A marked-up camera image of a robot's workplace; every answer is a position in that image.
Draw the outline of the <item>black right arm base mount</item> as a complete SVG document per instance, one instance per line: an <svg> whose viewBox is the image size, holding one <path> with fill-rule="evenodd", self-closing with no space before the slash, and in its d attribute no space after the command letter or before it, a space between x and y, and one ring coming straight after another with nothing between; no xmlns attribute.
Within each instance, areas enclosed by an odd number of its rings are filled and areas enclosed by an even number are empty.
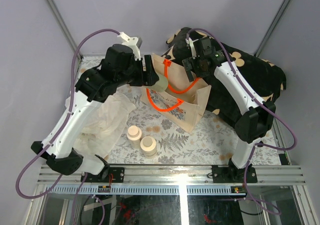
<svg viewBox="0 0 320 225"><path fill-rule="evenodd" d="M234 165L212 165L212 179L214 183L243 183L245 177L245 168L238 169ZM256 169L250 164L246 172L246 182L256 184L258 182Z"/></svg>

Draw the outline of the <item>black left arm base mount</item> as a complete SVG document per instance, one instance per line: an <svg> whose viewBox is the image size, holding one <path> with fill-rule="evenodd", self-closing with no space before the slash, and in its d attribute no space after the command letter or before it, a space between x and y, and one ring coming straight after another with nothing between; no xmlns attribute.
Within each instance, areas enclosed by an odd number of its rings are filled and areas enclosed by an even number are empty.
<svg viewBox="0 0 320 225"><path fill-rule="evenodd" d="M87 173L87 177L81 176L80 181L85 183L123 183L125 177L125 168L120 166L109 166L104 168L98 175Z"/></svg>

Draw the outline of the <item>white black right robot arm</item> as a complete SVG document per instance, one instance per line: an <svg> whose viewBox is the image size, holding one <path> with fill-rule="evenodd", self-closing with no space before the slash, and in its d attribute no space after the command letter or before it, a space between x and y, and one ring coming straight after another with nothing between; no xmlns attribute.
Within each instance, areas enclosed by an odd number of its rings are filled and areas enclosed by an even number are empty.
<svg viewBox="0 0 320 225"><path fill-rule="evenodd" d="M192 40L186 38L191 57L182 61L190 82L195 78L214 76L232 96L241 117L234 125L238 142L233 156L225 167L213 166L214 183L241 183L247 179L256 183L256 171L251 165L255 145L271 129L276 106L265 102L248 84L231 60L230 54L222 47L216 50L209 37Z"/></svg>

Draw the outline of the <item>cream bottle wooden cap front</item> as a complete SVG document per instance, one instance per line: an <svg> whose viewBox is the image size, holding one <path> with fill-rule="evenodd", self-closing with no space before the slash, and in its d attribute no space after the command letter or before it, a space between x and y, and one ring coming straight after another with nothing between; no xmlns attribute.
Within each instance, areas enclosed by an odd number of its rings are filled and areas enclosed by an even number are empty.
<svg viewBox="0 0 320 225"><path fill-rule="evenodd" d="M132 125L127 129L127 138L134 149L141 148L142 130L136 125Z"/></svg>

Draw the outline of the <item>wide cream jar wooden lid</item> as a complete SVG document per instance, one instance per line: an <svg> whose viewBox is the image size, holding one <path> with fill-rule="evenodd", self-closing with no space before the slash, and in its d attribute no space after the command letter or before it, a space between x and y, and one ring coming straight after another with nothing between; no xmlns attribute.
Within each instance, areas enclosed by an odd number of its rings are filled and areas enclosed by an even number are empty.
<svg viewBox="0 0 320 225"><path fill-rule="evenodd" d="M143 155L148 159L154 158L157 154L157 142L152 136L145 136L140 141L140 148Z"/></svg>

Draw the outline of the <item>green bottle wooden cap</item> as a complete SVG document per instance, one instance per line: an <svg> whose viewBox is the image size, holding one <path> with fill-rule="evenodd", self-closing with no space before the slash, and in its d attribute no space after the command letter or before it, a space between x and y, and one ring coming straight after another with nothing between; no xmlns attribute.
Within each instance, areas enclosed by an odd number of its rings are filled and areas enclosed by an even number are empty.
<svg viewBox="0 0 320 225"><path fill-rule="evenodd" d="M158 77L159 80L154 85L148 86L148 89L159 93L165 92L169 84L168 79L161 74Z"/></svg>

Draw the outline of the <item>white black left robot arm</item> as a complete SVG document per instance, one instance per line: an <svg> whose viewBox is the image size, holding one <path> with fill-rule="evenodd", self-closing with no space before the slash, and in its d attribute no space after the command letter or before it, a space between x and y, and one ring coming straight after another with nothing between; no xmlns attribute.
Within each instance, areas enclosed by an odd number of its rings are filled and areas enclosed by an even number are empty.
<svg viewBox="0 0 320 225"><path fill-rule="evenodd" d="M150 54L135 59L132 48L114 44L100 64L87 69L71 90L69 107L43 141L35 141L31 149L46 160L55 172L71 175L92 174L98 182L110 175L107 163L99 155L77 151L74 143L91 115L123 85L153 86L159 81Z"/></svg>

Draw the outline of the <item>beige canvas tote bag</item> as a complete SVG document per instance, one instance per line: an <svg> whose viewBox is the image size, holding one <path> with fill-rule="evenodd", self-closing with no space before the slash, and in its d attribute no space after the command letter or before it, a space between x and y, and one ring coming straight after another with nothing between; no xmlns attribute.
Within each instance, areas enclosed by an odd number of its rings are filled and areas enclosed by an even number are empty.
<svg viewBox="0 0 320 225"><path fill-rule="evenodd" d="M204 115L212 86L202 78L190 82L183 66L164 57L153 54L152 62L168 87L163 92L142 88L140 101L191 133Z"/></svg>

